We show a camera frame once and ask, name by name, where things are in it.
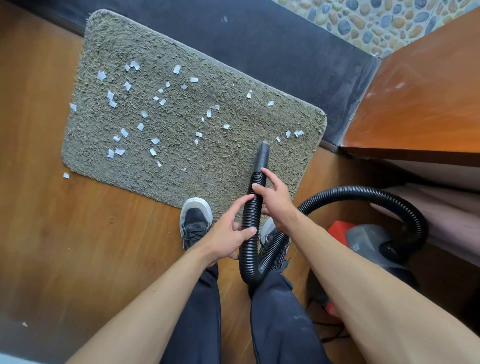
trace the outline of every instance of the vacuum hose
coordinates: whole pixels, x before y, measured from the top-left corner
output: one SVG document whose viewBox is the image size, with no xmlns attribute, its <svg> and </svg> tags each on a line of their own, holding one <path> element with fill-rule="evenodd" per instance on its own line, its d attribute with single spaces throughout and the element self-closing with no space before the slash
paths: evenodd
<svg viewBox="0 0 480 364">
<path fill-rule="evenodd" d="M 257 161 L 253 170 L 247 194 L 255 193 L 252 183 L 265 186 L 266 176 L 260 171 L 267 167 L 269 146 L 266 141 L 262 143 L 257 154 Z M 368 201 L 397 215 L 406 225 L 407 229 L 398 241 L 389 241 L 380 246 L 380 253 L 387 259 L 403 264 L 410 254 L 420 249 L 428 236 L 427 220 L 422 213 L 407 200 L 386 191 L 363 186 L 342 186 L 331 188 L 305 200 L 298 210 L 309 215 L 318 208 L 337 201 L 361 200 Z M 258 230 L 262 212 L 263 198 L 260 195 L 248 201 L 243 208 L 242 228 L 256 227 L 257 233 L 240 246 L 240 275 L 248 285 L 257 285 L 265 278 L 275 258 L 285 248 L 289 237 L 277 232 L 268 245 L 258 255 Z"/>
</svg>

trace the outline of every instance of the black sneaker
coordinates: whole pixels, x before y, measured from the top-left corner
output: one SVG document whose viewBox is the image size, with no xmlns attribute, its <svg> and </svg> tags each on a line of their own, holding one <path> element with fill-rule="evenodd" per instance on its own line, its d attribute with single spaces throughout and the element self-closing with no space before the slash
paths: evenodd
<svg viewBox="0 0 480 364">
<path fill-rule="evenodd" d="M 276 233 L 275 224 L 273 222 L 273 219 L 269 218 L 267 221 L 265 221 L 265 224 L 262 226 L 262 230 L 260 230 L 260 249 L 259 249 L 260 252 L 268 246 L 269 241 L 273 238 L 275 233 Z M 290 239 L 288 240 L 288 243 L 285 245 L 285 248 L 275 258 L 275 261 L 272 264 L 272 267 L 270 268 L 270 270 L 277 270 L 280 273 L 285 270 L 285 268 L 288 266 L 288 260 L 285 260 L 285 257 L 287 256 L 289 247 L 290 247 Z"/>
<path fill-rule="evenodd" d="M 212 221 L 212 210 L 204 199 L 192 197 L 185 201 L 180 212 L 180 234 L 184 252 L 208 233 Z"/>
</svg>

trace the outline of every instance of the person's left arm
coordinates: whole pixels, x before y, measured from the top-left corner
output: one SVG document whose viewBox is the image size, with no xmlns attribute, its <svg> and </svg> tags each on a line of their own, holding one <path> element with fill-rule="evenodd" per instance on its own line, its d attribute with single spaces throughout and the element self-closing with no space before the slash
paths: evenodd
<svg viewBox="0 0 480 364">
<path fill-rule="evenodd" d="M 218 259 L 234 254 L 255 228 L 240 230 L 233 219 L 251 200 L 246 195 L 213 228 L 98 331 L 67 364 L 158 364 L 178 318 L 202 272 Z"/>
</svg>

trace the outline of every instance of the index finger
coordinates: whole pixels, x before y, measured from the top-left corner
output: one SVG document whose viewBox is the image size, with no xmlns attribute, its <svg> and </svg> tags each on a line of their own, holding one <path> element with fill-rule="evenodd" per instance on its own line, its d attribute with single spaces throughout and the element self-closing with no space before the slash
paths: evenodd
<svg viewBox="0 0 480 364">
<path fill-rule="evenodd" d="M 228 211 L 223 214 L 223 216 L 228 216 L 228 218 L 233 220 L 237 212 L 240 210 L 240 207 L 242 207 L 247 201 L 250 201 L 254 196 L 254 194 L 246 194 L 245 196 L 240 197 L 232 204 Z"/>
<path fill-rule="evenodd" d="M 271 170 L 268 170 L 267 168 L 262 168 L 262 172 L 273 183 L 275 189 L 283 185 L 283 182 Z"/>
</svg>

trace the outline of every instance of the person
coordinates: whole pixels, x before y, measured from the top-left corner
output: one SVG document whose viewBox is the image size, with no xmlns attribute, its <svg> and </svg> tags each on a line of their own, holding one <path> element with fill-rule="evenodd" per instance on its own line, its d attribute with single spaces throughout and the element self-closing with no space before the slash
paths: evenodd
<svg viewBox="0 0 480 364">
<path fill-rule="evenodd" d="M 480 363 L 479 338 L 414 289 L 338 243 L 292 204 L 288 188 L 267 169 L 273 188 L 253 185 L 276 229 L 308 261 L 369 363 Z M 246 195 L 214 224 L 208 204 L 187 200 L 180 213 L 185 254 L 100 329 L 67 363 L 219 363 L 220 298 L 217 260 L 235 257 L 255 228 L 234 217 Z M 313 324 L 281 274 L 288 247 L 258 287 L 249 287 L 255 357 L 261 364 L 331 363 Z"/>
</svg>

